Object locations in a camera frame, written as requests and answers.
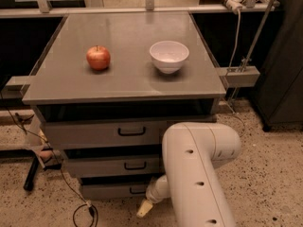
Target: black cable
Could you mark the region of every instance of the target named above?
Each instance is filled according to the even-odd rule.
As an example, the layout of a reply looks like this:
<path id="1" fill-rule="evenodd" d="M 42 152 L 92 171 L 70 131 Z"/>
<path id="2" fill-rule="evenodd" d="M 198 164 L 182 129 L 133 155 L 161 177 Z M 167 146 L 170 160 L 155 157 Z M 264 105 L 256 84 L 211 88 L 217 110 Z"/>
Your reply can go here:
<path id="1" fill-rule="evenodd" d="M 0 90 L 0 97 L 1 97 L 2 100 L 4 100 L 4 99 L 3 99 L 3 96 L 2 96 L 1 90 Z M 10 117 L 12 118 L 12 121 L 14 122 L 14 124 L 15 124 L 18 128 L 20 128 L 22 131 L 25 131 L 25 132 L 27 132 L 27 133 L 30 133 L 30 134 L 35 135 L 35 136 L 39 137 L 40 139 L 42 139 L 42 140 L 46 143 L 46 145 L 49 147 L 49 149 L 51 150 L 53 156 L 55 157 L 55 160 L 56 160 L 57 164 L 60 163 L 59 160 L 58 160 L 58 158 L 57 158 L 57 156 L 56 156 L 56 154 L 54 153 L 53 148 L 50 146 L 50 144 L 49 144 L 49 142 L 47 141 L 47 139 L 43 138 L 42 136 L 40 136 L 40 135 L 37 134 L 37 133 L 34 133 L 34 132 L 32 132 L 32 131 L 29 131 L 29 130 L 27 130 L 27 129 L 21 127 L 21 126 L 16 122 L 16 120 L 15 120 L 14 116 L 12 115 L 12 113 L 10 112 L 9 108 L 8 108 L 7 106 L 3 106 L 3 108 L 5 108 L 5 109 L 9 112 L 9 115 L 10 115 Z M 97 208 L 96 208 L 93 204 L 90 204 L 88 201 L 86 201 L 86 200 L 83 198 L 83 196 L 81 196 L 74 188 L 71 187 L 71 185 L 70 185 L 70 184 L 67 182 L 67 180 L 65 179 L 65 177 L 64 177 L 64 175 L 63 175 L 63 172 L 62 172 L 62 169 L 61 169 L 61 168 L 60 168 L 60 172 L 61 172 L 61 174 L 62 174 L 63 180 L 65 181 L 65 183 L 66 183 L 66 185 L 69 187 L 69 189 L 70 189 L 71 191 L 73 191 L 73 192 L 74 192 L 74 193 L 75 193 L 83 202 L 85 202 L 85 204 L 79 206 L 79 207 L 74 211 L 74 214 L 73 214 L 73 222 L 74 222 L 75 226 L 78 227 L 78 225 L 76 224 L 76 221 L 75 221 L 75 215 L 76 215 L 77 211 L 78 211 L 79 209 L 81 209 L 82 207 L 84 207 L 84 206 L 88 206 L 89 213 L 90 213 L 91 217 L 93 218 L 93 219 L 92 219 L 92 223 L 91 223 L 91 225 L 90 225 L 89 227 L 92 227 L 92 226 L 93 226 L 94 220 L 95 220 L 95 216 L 96 216 L 96 223 L 95 223 L 95 226 L 97 226 L 97 224 L 98 224 L 98 210 L 97 210 Z"/>

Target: floor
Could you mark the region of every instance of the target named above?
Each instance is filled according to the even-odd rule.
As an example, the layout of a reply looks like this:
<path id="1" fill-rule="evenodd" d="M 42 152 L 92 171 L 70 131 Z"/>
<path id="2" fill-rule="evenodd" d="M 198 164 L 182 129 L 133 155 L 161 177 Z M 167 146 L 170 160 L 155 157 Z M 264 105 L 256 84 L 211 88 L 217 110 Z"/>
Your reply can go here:
<path id="1" fill-rule="evenodd" d="M 216 172 L 237 226 L 303 226 L 302 127 L 277 127 L 264 132 L 258 114 L 246 99 L 236 101 L 235 112 L 222 102 L 218 122 L 239 133 L 241 155 Z M 25 134 L 5 111 L 0 112 L 0 122 L 0 156 L 4 149 L 26 145 Z M 74 226 L 72 217 L 82 205 L 80 198 L 67 186 L 60 171 L 42 171 L 40 167 L 34 189 L 26 192 L 23 184 L 30 165 L 30 157 L 0 157 L 0 226 Z M 62 173 L 78 191 L 78 182 L 64 167 Z M 155 205 L 144 218 L 137 218 L 141 201 L 93 201 L 98 209 L 98 226 L 177 226 L 170 200 Z M 78 225 L 89 226 L 90 221 L 87 209 L 81 208 L 76 214 Z"/>

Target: drawer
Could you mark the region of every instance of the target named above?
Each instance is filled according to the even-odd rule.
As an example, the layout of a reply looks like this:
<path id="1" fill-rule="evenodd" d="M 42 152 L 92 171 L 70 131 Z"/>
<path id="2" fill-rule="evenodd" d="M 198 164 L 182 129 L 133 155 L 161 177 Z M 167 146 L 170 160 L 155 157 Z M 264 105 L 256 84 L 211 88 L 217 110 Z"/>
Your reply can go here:
<path id="1" fill-rule="evenodd" d="M 99 148 L 161 143 L 166 121 L 121 123 L 48 123 L 45 135 L 53 148 Z"/>
<path id="2" fill-rule="evenodd" d="M 76 178 L 151 174 L 159 173 L 160 158 L 156 154 L 67 160 L 66 169 Z"/>
<path id="3" fill-rule="evenodd" d="M 81 179 L 80 192 L 87 200 L 103 200 L 145 196 L 152 177 L 160 174 L 110 178 Z"/>

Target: gray tabletop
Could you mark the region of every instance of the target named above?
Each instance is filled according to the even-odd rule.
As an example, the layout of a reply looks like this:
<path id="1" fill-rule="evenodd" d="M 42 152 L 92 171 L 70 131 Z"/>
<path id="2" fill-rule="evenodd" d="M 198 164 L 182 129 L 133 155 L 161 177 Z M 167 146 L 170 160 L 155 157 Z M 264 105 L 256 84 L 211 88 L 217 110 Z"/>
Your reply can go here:
<path id="1" fill-rule="evenodd" d="M 149 50 L 159 41 L 189 49 L 185 66 L 173 75 L 163 75 L 152 64 Z M 85 58 L 97 44 L 112 57 L 101 72 L 93 71 Z M 69 15 L 23 101 L 39 105 L 224 95 L 187 12 L 101 13 Z"/>

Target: white cable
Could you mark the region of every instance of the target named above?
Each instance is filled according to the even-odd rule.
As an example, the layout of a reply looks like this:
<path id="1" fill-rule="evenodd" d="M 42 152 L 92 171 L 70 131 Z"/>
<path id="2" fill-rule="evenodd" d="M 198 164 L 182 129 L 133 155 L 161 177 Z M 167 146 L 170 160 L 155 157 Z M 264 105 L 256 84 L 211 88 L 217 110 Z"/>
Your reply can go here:
<path id="1" fill-rule="evenodd" d="M 237 32 L 236 32 L 236 38 L 235 38 L 235 46 L 234 46 L 234 51 L 231 56 L 230 62 L 228 64 L 228 69 L 230 69 L 230 67 L 231 67 L 231 63 L 234 60 L 234 56 L 235 56 L 235 53 L 236 53 L 236 50 L 238 47 L 238 38 L 239 38 L 239 30 L 240 30 L 240 22 L 241 22 L 241 11 L 240 11 L 240 9 L 237 9 L 237 11 L 238 11 L 238 24 L 237 24 Z"/>

